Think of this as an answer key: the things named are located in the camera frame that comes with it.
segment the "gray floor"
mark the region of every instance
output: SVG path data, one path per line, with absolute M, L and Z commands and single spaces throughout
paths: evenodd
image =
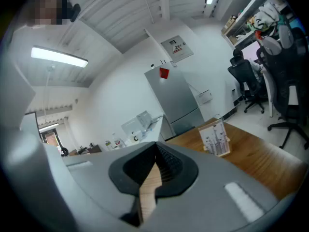
M 273 128 L 271 131 L 267 130 L 268 125 L 284 121 L 278 121 L 280 114 L 276 109 L 273 111 L 273 117 L 269 117 L 268 102 L 263 103 L 263 106 L 265 107 L 264 114 L 261 113 L 261 108 L 258 105 L 251 107 L 248 109 L 247 113 L 244 113 L 244 109 L 247 105 L 245 105 L 244 101 L 241 102 L 237 107 L 237 112 L 225 120 L 225 122 L 241 128 L 268 143 L 276 146 L 282 145 L 288 129 Z M 304 127 L 304 131 L 309 135 L 309 125 Z M 305 140 L 295 131 L 292 131 L 283 150 L 289 152 L 300 160 L 309 163 L 309 149 L 305 150 L 304 144 Z

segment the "wooden desk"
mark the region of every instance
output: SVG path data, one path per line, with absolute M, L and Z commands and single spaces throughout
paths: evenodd
M 212 118 L 200 127 L 215 120 Z M 278 199 L 297 191 L 308 168 L 306 163 L 235 126 L 225 123 L 225 130 L 231 140 L 232 153 L 224 159 L 268 187 Z M 167 143 L 205 152 L 197 128 Z

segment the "bottle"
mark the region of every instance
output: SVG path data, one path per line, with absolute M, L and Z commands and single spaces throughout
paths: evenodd
M 112 146 L 112 143 L 109 140 L 105 141 L 105 146 L 109 151 L 114 150 L 114 147 Z
M 122 139 L 120 137 L 117 137 L 115 132 L 112 133 L 112 138 L 113 138 L 116 146 L 118 146 L 118 148 L 126 147 L 125 142 L 122 141 Z

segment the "black office chair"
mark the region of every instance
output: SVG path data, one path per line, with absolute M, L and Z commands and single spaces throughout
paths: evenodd
M 281 44 L 278 42 L 268 41 L 268 47 L 266 45 L 259 48 L 256 52 L 259 60 L 264 67 L 270 73 L 270 76 L 274 82 L 274 106 L 281 113 L 279 119 L 284 119 L 286 122 L 272 124 L 268 126 L 270 131 L 272 128 L 288 128 L 288 133 L 284 139 L 283 145 L 280 148 L 284 148 L 292 130 L 295 130 L 305 140 L 305 149 L 309 147 L 309 137 L 298 126 L 298 124 L 306 125 L 308 116 L 308 67 L 309 67 L 309 54 L 308 44 L 304 33 L 299 28 L 294 28 L 290 31 L 291 47 L 284 48 L 284 39 L 281 39 Z M 264 54 L 266 62 L 262 58 L 261 54 Z M 298 105 L 289 105 L 290 98 L 290 86 L 296 87 Z
M 244 112 L 246 113 L 248 108 L 252 107 L 254 104 L 258 104 L 262 108 L 261 112 L 263 114 L 264 107 L 261 104 L 262 87 L 254 76 L 250 62 L 243 59 L 241 56 L 233 57 L 230 59 L 230 62 L 232 66 L 228 68 L 228 71 L 239 82 L 240 91 L 245 100 L 251 101 Z M 244 83 L 248 85 L 249 90 L 245 90 Z

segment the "refrigerator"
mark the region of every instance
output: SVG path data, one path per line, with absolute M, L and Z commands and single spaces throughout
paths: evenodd
M 169 70 L 167 79 L 161 77 L 160 68 Z M 145 76 L 176 135 L 204 123 L 198 104 L 177 67 L 168 62 L 147 71 Z

